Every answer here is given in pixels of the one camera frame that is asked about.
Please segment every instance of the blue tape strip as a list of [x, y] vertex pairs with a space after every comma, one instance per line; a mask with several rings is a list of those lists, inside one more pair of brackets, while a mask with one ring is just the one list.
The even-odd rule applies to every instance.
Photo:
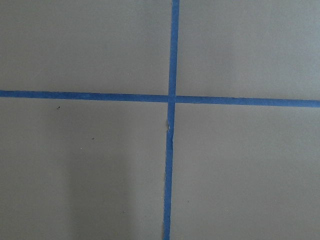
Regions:
[[176, 108], [178, 29], [179, 29], [179, 0], [172, 0], [168, 113], [167, 113], [168, 114], [167, 115], [168, 131], [166, 133], [164, 211], [163, 211], [163, 239], [164, 240], [170, 240], [170, 226], [171, 226], [171, 197], [172, 197], [172, 171], [173, 171], [173, 155], [174, 155], [175, 108]]
[[223, 104], [320, 108], [320, 100], [235, 98], [211, 96], [176, 96], [176, 103], [185, 104]]
[[60, 92], [60, 91], [4, 91], [0, 90], [0, 97], [29, 98], [29, 99], [74, 99], [98, 101], [131, 101], [167, 103], [166, 95], [147, 94], [117, 94], [90, 92]]

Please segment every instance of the floor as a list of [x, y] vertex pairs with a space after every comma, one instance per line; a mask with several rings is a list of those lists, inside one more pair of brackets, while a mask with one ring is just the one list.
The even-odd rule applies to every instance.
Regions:
[[319, 14], [2, 3], [0, 238], [320, 239]]

